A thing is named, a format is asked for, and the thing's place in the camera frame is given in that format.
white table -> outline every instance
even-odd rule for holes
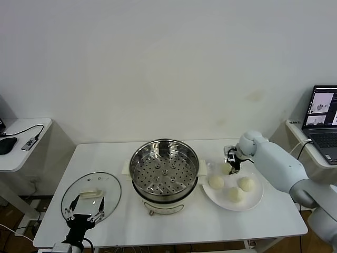
[[[44,126],[43,131],[39,135],[39,140],[34,144],[34,146],[29,151],[21,150],[23,145],[30,139],[35,137],[41,130],[41,126],[37,126],[30,129],[24,133],[16,135],[17,142],[15,143],[13,149],[10,153],[5,155],[0,155],[0,172],[15,172],[21,169],[25,161],[32,154],[35,147],[40,142],[43,135],[46,133],[48,128],[52,125],[52,120],[48,118],[43,119],[4,119],[6,125],[5,133],[13,134],[21,132],[28,129],[34,125],[42,124]],[[19,196],[13,192],[4,181],[0,180],[0,196],[11,203],[14,207],[19,209],[25,214],[19,227],[27,226],[30,220],[36,220],[39,217],[39,213],[34,209],[38,205],[38,201],[33,201],[31,205],[28,205]],[[25,229],[20,229],[17,232],[23,234]]]
[[[285,122],[286,127],[295,136],[297,143],[308,139],[302,131],[302,124],[303,122],[300,120],[287,120]],[[297,157],[300,150],[301,146],[293,152],[293,155]],[[335,184],[337,182],[337,165],[330,165],[313,144],[305,146],[300,161],[311,179],[320,183]]]
[[[236,144],[237,139],[185,142],[196,151],[199,159],[221,163],[223,147]],[[34,239],[34,246],[51,248],[56,242],[65,239],[69,229],[60,210],[62,196],[79,177],[98,171],[111,173],[118,178],[122,196],[116,210],[87,231],[86,238],[92,241],[94,247],[278,238],[268,240],[265,245],[260,244],[257,249],[262,252],[283,237],[307,233],[308,229],[290,196],[275,190],[248,162],[245,166],[254,170],[264,184],[264,196],[256,208],[245,212],[222,209],[205,195],[199,185],[193,192],[195,201],[189,202],[181,212],[168,216],[149,216],[129,178],[121,174],[125,161],[131,158],[141,144],[77,146]]]
[[[4,123],[6,125],[5,133],[7,134],[18,133],[22,130],[28,129],[38,124],[41,124],[44,126],[44,129],[39,136],[39,140],[33,145],[33,147],[29,151],[21,150],[21,148],[27,141],[29,141],[30,138],[33,138],[40,132],[42,128],[41,126],[37,126],[35,128],[28,130],[27,132],[14,136],[14,137],[17,137],[17,142],[14,145],[11,152],[6,155],[0,155],[0,172],[15,172],[21,169],[21,167],[26,162],[28,157],[34,151],[34,149],[40,142],[43,135],[46,133],[48,128],[52,125],[52,120],[51,119],[16,119],[16,120],[5,120],[4,119]]]

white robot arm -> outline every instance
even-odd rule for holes
[[[311,181],[298,160],[257,131],[242,135],[232,154],[233,173],[240,170],[242,161],[251,159],[274,188],[289,193],[302,206],[316,208],[308,218],[310,227],[337,249],[337,193],[330,185]]]

steamed bun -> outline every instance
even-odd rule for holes
[[[213,189],[221,189],[224,187],[225,182],[222,177],[219,176],[211,176],[209,177],[209,185]]]
[[[239,187],[232,187],[228,192],[228,198],[231,202],[239,203],[244,200],[244,192]]]
[[[255,188],[255,182],[250,177],[240,178],[237,184],[244,191],[252,191]]]

pot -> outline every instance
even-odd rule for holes
[[[136,192],[157,204],[176,203],[198,182],[200,163],[187,144],[158,139],[141,146],[132,156],[129,173]]]

white plate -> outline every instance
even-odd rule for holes
[[[216,169],[215,171],[210,171],[209,176],[221,176],[224,179],[225,186],[222,189],[215,190],[210,187],[208,181],[206,184],[203,184],[205,193],[207,196],[218,206],[232,210],[232,211],[247,211],[256,207],[262,197],[263,197],[263,184],[260,183],[254,172],[250,172],[244,168],[236,175],[226,176],[221,172],[221,169]],[[237,181],[243,177],[250,177],[255,182],[255,188],[251,192],[244,192],[245,200],[239,203],[233,203],[228,199],[228,191],[231,187],[238,187]]]

